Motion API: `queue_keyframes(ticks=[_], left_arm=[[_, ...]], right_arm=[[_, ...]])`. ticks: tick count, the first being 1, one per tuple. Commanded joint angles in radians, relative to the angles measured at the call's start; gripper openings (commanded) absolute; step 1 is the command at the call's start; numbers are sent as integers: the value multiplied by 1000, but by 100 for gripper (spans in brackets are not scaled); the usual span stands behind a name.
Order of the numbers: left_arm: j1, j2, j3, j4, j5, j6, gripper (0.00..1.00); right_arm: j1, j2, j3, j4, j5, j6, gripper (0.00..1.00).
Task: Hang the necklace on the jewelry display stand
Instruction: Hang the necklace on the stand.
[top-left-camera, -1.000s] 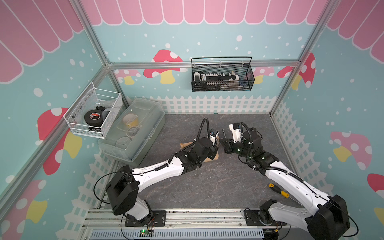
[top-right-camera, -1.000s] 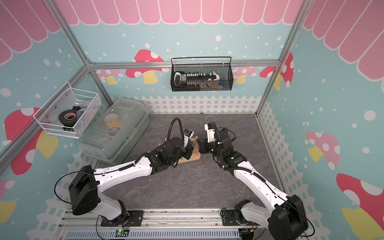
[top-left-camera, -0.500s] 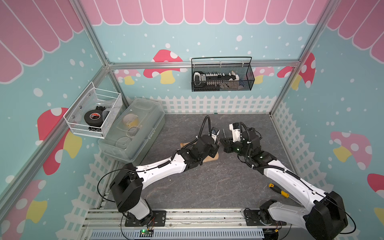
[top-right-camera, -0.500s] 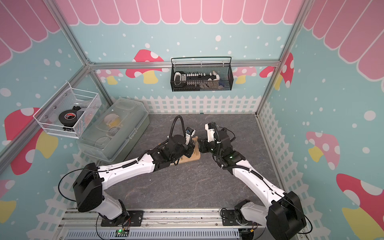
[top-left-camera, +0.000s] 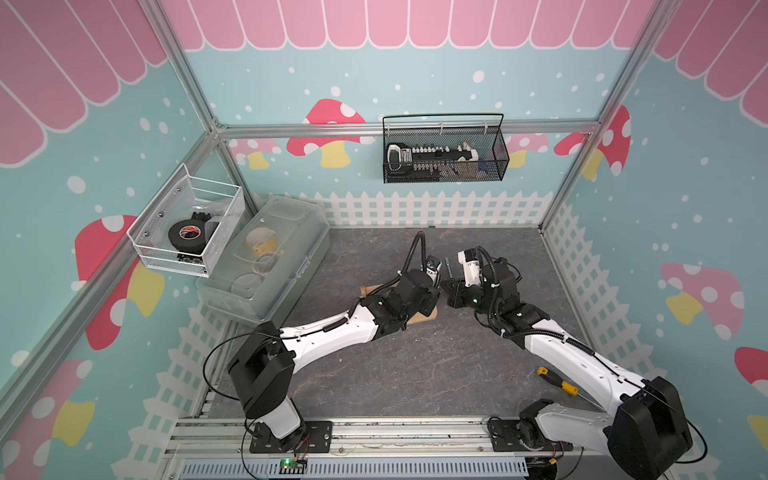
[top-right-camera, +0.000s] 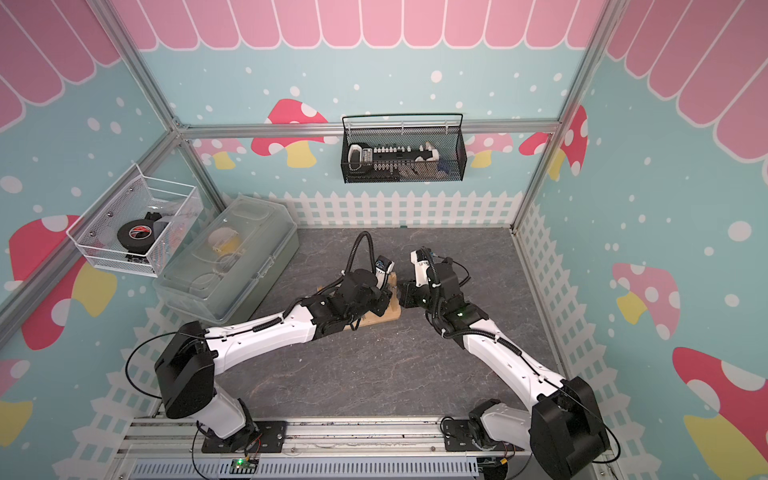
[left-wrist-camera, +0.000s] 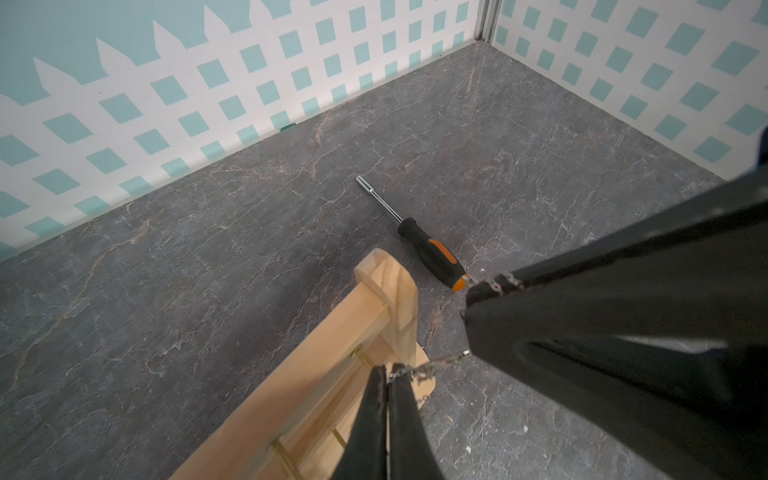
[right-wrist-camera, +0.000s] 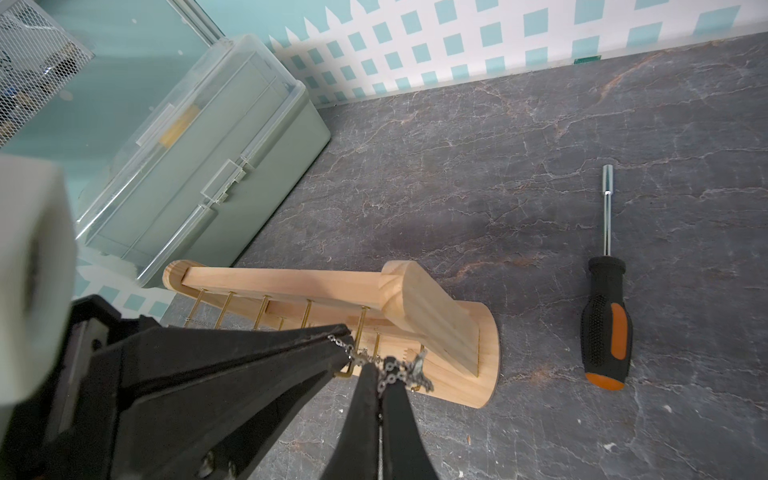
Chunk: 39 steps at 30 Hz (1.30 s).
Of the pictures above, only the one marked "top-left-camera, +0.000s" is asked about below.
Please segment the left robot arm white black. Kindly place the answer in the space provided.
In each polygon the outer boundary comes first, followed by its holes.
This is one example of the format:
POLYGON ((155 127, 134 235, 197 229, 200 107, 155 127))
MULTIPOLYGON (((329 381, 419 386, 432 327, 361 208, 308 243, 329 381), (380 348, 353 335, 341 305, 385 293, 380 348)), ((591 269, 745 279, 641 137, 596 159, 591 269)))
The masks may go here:
POLYGON ((429 316, 438 298, 441 262, 426 251, 425 233, 415 234, 397 275, 337 315, 296 327, 271 323, 244 335, 226 372, 245 415, 245 436, 280 452, 307 448, 309 427, 288 395, 293 374, 344 348, 369 343, 429 316))

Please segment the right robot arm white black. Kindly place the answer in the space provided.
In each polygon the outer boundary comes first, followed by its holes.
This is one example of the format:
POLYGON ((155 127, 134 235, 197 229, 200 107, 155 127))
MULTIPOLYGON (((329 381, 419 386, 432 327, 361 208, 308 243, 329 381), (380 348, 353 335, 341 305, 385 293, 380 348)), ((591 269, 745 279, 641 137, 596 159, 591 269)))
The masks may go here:
POLYGON ((570 443, 611 457, 633 479, 657 479, 685 463, 700 432, 669 381, 621 367, 522 301, 518 276, 505 259, 492 258, 482 247, 457 257, 462 278, 442 284, 449 306, 472 309, 483 327, 548 362, 562 381, 574 381, 599 407, 580 410, 548 399, 532 403, 519 414, 523 447, 570 443))

